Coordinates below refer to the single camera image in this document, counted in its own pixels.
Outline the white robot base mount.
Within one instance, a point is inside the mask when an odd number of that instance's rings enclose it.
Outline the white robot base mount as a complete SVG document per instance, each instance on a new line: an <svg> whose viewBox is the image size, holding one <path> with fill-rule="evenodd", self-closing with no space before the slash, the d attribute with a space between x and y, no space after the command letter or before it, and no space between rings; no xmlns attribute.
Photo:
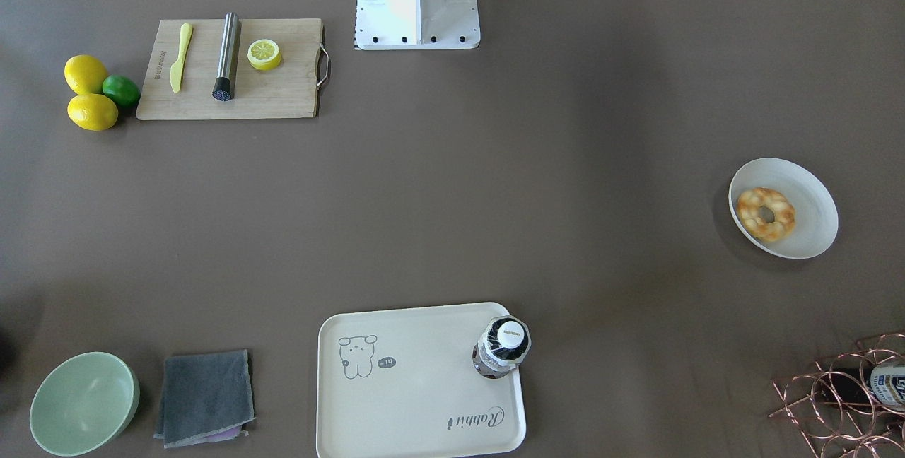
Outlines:
<svg viewBox="0 0 905 458"><path fill-rule="evenodd" d="M356 0L358 50L475 49L478 0Z"/></svg>

